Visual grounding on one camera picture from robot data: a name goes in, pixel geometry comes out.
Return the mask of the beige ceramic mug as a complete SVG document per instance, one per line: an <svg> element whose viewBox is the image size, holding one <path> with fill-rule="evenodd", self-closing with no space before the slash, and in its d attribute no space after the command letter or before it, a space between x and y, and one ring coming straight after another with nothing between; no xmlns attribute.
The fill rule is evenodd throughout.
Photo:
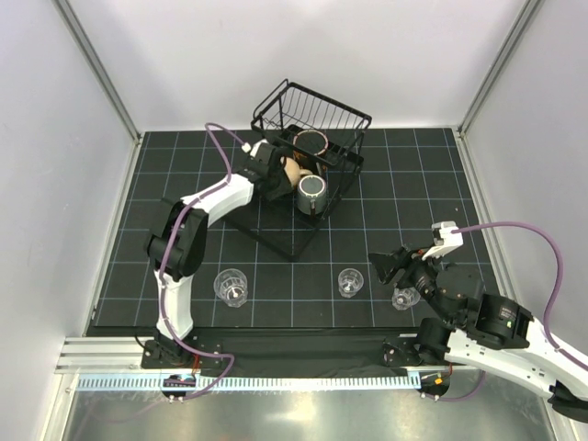
<svg viewBox="0 0 588 441"><path fill-rule="evenodd" d="M281 158L281 163L292 188L295 188L303 177L313 175L312 170L303 168L290 157L283 156Z"/></svg>

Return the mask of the grey-green ceramic mug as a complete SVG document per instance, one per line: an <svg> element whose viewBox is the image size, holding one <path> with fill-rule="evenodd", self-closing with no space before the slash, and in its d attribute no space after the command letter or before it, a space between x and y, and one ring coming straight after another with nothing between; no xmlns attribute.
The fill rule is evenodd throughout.
<svg viewBox="0 0 588 441"><path fill-rule="evenodd" d="M298 183L297 208L308 216L316 216L325 210L327 205L327 184L318 175L305 175Z"/></svg>

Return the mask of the clear faceted plastic cup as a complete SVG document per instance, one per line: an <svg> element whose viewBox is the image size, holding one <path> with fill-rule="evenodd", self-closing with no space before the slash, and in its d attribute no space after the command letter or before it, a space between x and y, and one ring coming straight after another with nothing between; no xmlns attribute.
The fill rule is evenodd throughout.
<svg viewBox="0 0 588 441"><path fill-rule="evenodd" d="M343 269L337 277L339 294L345 299L353 298L364 286L362 273L355 268Z"/></svg>
<svg viewBox="0 0 588 441"><path fill-rule="evenodd" d="M406 311L416 305L421 295L415 288L395 288L391 296L391 304L398 311Z"/></svg>

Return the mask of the black mug with pink rim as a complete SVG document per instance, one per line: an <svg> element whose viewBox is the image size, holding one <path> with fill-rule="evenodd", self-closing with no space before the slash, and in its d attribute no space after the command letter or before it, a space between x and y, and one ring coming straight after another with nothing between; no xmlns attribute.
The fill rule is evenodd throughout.
<svg viewBox="0 0 588 441"><path fill-rule="evenodd" d="M327 137L317 130L302 130L294 137L293 145L296 147L293 152L295 161L303 168L320 175L322 164L316 158L323 156L327 150Z"/></svg>

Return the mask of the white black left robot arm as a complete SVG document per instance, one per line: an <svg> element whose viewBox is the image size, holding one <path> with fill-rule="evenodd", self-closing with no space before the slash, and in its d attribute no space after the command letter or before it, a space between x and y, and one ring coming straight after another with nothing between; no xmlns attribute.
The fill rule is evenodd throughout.
<svg viewBox="0 0 588 441"><path fill-rule="evenodd" d="M266 140L242 145L243 164L215 184L178 200L164 198L145 242L158 289L158 319L153 342L175 368L193 360L186 339L194 328L191 295L194 275L206 251L209 226L248 205L255 192L279 195L292 189L293 167L285 148Z"/></svg>

